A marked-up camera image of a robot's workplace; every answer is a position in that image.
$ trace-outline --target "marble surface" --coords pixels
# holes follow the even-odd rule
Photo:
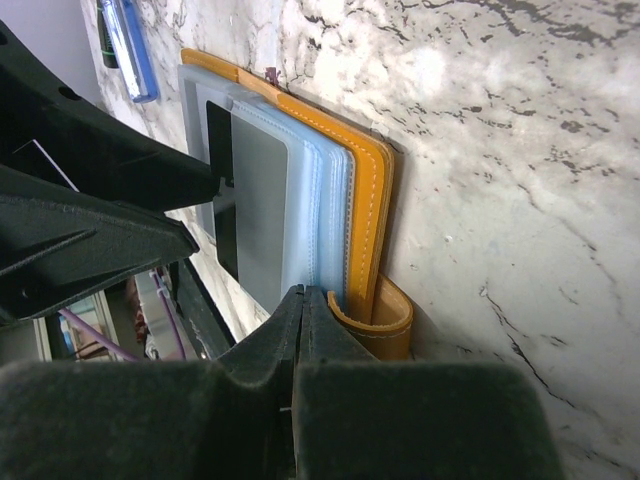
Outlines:
[[[640,478],[640,7],[609,0],[139,0],[162,98],[108,110],[186,149],[176,66],[205,50],[388,141],[382,270],[415,356],[492,360],[536,386],[569,478]],[[237,338],[266,315],[202,247]]]

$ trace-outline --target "orange leather wallet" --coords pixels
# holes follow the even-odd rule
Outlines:
[[[393,180],[393,154],[389,147],[213,55],[184,49],[182,61],[260,93],[283,112],[351,151],[355,185],[346,289],[349,316],[340,310],[333,292],[328,295],[329,307],[338,321],[379,359],[406,358],[413,306],[391,280],[378,274]]]

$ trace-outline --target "purple cable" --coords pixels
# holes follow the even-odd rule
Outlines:
[[[117,344],[113,343],[111,340],[109,340],[107,337],[102,335],[95,328],[93,328],[87,322],[82,320],[79,316],[77,316],[75,313],[73,313],[68,308],[60,309],[59,313],[62,316],[64,316],[69,321],[69,323],[71,323],[74,327],[86,332],[91,337],[93,337],[93,339],[96,342],[100,343],[102,346],[104,346],[106,349],[112,351],[116,355],[120,355],[122,358],[124,358],[125,360],[127,360],[129,362],[137,362],[138,360],[140,360],[135,355],[132,355],[131,353],[129,353],[126,350],[124,350],[122,347],[120,347],[120,345],[117,345]]]
[[[178,332],[178,325],[176,324],[176,319],[173,315],[173,311],[171,310],[171,308],[169,307],[169,303],[167,302],[167,297],[164,294],[166,287],[160,284],[160,278],[158,277],[157,272],[151,271],[149,275],[151,275],[151,277],[153,278],[153,281],[156,284],[156,288],[157,288],[156,291],[158,293],[158,296],[162,300],[162,305],[164,305],[164,311],[166,312],[167,317],[169,317],[169,324],[171,325],[171,330],[173,330],[173,336],[175,337],[176,343],[178,344],[178,349],[180,350],[180,358],[182,358],[182,360],[186,360],[187,353],[184,351],[184,345],[182,345],[182,340],[180,339],[180,333]]]

